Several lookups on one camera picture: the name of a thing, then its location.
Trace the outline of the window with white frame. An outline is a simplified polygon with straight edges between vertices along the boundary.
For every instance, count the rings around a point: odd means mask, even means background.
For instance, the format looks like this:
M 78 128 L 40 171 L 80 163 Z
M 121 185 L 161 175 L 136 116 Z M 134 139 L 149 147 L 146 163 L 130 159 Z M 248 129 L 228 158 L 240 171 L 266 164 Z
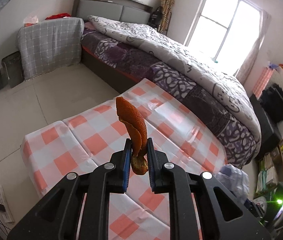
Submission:
M 236 75 L 258 38 L 261 10 L 246 0 L 202 0 L 186 46 L 195 57 Z

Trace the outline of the white power strip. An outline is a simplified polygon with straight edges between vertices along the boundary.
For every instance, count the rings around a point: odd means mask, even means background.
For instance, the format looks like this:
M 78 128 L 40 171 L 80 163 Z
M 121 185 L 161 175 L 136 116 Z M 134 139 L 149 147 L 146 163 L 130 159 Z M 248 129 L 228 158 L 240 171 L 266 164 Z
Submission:
M 8 224 L 14 224 L 15 220 L 10 212 L 2 185 L 0 185 L 0 204 L 4 206 L 4 208 L 0 211 L 4 219 L 4 222 Z

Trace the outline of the grey checkered covered nightstand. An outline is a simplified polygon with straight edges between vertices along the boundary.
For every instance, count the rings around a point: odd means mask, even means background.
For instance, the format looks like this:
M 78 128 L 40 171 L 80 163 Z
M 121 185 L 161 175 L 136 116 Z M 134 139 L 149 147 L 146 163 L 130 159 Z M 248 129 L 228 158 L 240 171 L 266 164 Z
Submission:
M 26 80 L 80 63 L 84 21 L 77 17 L 45 20 L 23 27 L 17 34 Z

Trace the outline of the grey padded bed headboard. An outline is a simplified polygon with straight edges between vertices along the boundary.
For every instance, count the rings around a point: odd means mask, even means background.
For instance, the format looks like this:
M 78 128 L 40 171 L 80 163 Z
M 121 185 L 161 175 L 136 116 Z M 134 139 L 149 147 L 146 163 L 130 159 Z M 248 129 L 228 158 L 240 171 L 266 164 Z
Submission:
M 146 24 L 152 9 L 135 0 L 74 0 L 71 15 L 84 21 L 94 15 L 114 21 Z

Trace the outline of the red white checkered tablecloth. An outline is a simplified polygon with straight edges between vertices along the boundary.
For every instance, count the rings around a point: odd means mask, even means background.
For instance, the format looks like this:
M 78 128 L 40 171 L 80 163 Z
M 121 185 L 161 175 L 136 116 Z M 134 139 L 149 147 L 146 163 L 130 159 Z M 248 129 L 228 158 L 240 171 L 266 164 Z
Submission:
M 143 79 L 123 97 L 142 114 L 154 148 L 186 172 L 217 173 L 226 164 L 224 146 L 187 107 Z M 124 148 L 127 130 L 109 100 L 26 135 L 21 155 L 40 196 L 67 173 L 85 174 Z M 125 194 L 110 196 L 110 239 L 169 239 L 169 198 L 151 191 L 148 175 L 130 173 Z

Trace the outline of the beige plaid hanging coat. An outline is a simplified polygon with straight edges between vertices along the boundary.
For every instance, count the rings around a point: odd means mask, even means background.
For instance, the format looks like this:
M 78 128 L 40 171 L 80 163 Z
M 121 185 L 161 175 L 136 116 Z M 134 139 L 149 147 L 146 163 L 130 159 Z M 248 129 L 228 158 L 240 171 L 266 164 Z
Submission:
M 160 6 L 162 7 L 162 19 L 158 27 L 158 32 L 164 34 L 167 32 L 169 27 L 170 18 L 172 15 L 172 7 L 175 3 L 175 0 L 161 0 Z

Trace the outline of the black small trash can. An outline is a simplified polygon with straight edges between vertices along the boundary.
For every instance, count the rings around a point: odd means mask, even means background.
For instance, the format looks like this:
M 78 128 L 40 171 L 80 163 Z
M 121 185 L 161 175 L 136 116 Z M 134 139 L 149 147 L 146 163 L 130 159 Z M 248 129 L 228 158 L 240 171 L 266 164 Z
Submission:
M 19 51 L 4 57 L 2 66 L 5 69 L 10 88 L 14 88 L 24 81 L 21 53 Z

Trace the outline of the orange peel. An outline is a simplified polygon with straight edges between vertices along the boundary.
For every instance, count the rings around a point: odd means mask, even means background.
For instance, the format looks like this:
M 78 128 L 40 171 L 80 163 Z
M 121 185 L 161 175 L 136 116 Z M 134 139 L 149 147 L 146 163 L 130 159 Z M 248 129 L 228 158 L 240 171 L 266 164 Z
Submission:
M 147 160 L 147 129 L 143 116 L 128 100 L 119 96 L 116 98 L 117 116 L 122 122 L 132 141 L 131 168 L 137 175 L 148 171 Z

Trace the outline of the black storage bench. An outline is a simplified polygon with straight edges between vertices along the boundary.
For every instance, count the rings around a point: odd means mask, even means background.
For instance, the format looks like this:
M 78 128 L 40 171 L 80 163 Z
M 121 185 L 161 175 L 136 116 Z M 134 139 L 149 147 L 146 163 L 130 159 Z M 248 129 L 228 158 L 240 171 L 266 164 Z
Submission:
M 276 148 L 276 146 L 278 146 L 282 136 L 277 125 L 262 108 L 256 96 L 252 94 L 249 99 L 261 127 L 261 146 L 259 153 L 255 157 L 255 160 L 259 161 L 264 158 L 266 153 L 271 152 L 274 148 Z

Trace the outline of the black handbag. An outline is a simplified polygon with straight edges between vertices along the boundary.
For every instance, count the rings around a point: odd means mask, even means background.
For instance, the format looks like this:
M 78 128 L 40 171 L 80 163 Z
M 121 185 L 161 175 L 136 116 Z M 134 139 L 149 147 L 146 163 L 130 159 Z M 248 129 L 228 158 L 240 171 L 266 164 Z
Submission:
M 148 25 L 154 29 L 157 29 L 161 23 L 161 20 L 163 18 L 163 7 L 159 6 L 148 19 Z

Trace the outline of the white grey patterned quilt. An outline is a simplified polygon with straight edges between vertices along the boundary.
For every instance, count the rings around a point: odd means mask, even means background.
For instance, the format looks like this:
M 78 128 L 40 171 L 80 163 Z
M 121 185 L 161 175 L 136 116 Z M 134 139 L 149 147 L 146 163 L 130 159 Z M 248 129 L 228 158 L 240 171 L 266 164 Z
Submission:
M 232 75 L 225 74 L 195 58 L 186 46 L 147 24 L 126 23 L 100 16 L 88 16 L 100 33 L 142 50 L 203 87 L 252 133 L 255 154 L 261 147 L 261 127 L 246 90 Z

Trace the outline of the pile of black clothes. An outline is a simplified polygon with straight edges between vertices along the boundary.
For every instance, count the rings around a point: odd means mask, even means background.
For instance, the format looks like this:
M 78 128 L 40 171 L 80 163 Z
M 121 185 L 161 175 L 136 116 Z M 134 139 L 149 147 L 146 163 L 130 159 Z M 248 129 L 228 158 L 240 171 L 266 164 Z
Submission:
M 278 124 L 283 121 L 283 90 L 278 84 L 263 90 L 259 101 L 272 122 Z

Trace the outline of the crumpled blue grey wrapper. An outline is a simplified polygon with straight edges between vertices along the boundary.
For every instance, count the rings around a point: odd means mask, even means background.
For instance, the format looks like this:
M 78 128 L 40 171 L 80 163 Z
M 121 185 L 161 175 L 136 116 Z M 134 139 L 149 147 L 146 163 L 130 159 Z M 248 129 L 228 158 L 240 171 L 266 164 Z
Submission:
M 227 164 L 221 167 L 215 177 L 242 204 L 246 202 L 249 194 L 249 178 L 246 172 L 231 164 Z

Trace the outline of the purple patterned bed sheet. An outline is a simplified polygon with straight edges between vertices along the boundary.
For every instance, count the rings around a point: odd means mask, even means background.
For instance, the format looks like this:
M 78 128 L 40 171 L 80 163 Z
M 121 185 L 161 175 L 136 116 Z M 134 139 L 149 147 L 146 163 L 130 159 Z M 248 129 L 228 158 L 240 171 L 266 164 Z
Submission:
M 191 78 L 154 56 L 84 29 L 81 61 L 117 92 L 123 93 L 146 78 L 191 110 L 224 146 L 229 163 L 242 168 L 253 159 L 257 144 L 250 130 L 227 106 Z

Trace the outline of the wooden bookshelf with books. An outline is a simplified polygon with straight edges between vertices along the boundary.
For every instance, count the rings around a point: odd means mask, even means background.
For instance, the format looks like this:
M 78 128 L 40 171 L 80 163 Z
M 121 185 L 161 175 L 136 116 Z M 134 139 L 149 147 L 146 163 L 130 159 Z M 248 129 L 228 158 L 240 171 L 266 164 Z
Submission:
M 255 197 L 267 194 L 283 182 L 283 139 L 259 161 Z

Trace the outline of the pink sheer curtain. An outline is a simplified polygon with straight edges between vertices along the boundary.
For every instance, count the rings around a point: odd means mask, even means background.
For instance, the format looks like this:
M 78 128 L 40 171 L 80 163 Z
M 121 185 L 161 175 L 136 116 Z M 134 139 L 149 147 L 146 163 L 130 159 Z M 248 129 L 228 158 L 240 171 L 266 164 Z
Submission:
M 271 15 L 266 12 L 265 10 L 260 11 L 260 22 L 259 22 L 259 33 L 258 36 L 250 50 L 248 56 L 242 63 L 241 68 L 238 70 L 236 74 L 236 78 L 238 81 L 244 85 L 250 72 L 252 71 L 253 65 L 257 59 L 258 53 L 260 51 L 261 45 L 265 39 L 265 35 L 268 31 L 270 22 L 271 22 Z

